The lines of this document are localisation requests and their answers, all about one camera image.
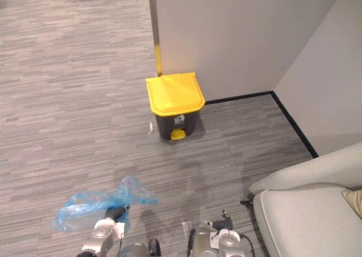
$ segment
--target yellow strip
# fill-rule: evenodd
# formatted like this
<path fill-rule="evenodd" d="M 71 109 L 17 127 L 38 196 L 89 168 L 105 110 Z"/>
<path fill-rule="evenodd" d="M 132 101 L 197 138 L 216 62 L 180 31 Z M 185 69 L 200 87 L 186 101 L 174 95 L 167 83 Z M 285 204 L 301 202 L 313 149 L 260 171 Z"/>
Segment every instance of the yellow strip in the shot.
<path fill-rule="evenodd" d="M 161 48 L 160 45 L 154 46 L 154 54 L 156 57 L 156 69 L 157 69 L 157 76 L 162 75 L 162 63 L 161 63 Z"/>

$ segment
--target foot pedal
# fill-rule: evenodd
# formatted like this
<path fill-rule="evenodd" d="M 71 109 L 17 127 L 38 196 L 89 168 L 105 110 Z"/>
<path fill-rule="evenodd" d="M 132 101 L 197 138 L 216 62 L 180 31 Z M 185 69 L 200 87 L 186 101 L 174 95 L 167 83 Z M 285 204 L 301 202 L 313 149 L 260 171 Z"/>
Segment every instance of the foot pedal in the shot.
<path fill-rule="evenodd" d="M 186 137 L 186 133 L 184 130 L 177 128 L 171 132 L 171 139 L 172 140 L 180 140 Z"/>

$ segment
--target plastic bag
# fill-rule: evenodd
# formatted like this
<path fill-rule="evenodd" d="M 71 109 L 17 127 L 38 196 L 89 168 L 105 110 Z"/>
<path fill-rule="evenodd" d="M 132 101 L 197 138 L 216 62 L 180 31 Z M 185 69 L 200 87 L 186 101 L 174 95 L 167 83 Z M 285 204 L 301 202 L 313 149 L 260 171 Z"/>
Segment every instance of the plastic bag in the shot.
<path fill-rule="evenodd" d="M 51 224 L 51 228 L 61 232 L 72 232 L 92 228 L 99 219 L 103 219 L 110 207 L 125 207 L 130 204 L 154 205 L 158 199 L 151 196 L 146 188 L 133 176 L 125 176 L 114 193 L 107 194 L 93 191 L 75 194 L 66 205 L 60 209 Z M 120 222 L 130 224 L 128 212 Z"/>

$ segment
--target yellow trash can lid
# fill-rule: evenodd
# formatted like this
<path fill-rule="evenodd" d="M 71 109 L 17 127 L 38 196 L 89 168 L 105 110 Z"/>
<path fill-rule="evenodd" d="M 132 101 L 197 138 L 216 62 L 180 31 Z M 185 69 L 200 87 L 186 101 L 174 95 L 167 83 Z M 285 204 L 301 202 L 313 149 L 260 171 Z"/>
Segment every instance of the yellow trash can lid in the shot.
<path fill-rule="evenodd" d="M 146 79 L 151 110 L 160 117 L 199 111 L 205 104 L 194 72 Z"/>

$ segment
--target sofa armrest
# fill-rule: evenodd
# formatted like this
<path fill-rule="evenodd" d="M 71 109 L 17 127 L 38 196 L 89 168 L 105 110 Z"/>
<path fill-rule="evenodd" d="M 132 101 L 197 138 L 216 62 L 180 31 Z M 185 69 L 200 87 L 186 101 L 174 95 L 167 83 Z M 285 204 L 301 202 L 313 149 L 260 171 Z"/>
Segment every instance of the sofa armrest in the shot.
<path fill-rule="evenodd" d="M 256 195 L 310 183 L 336 183 L 351 189 L 362 186 L 362 142 L 274 172 L 249 190 Z"/>

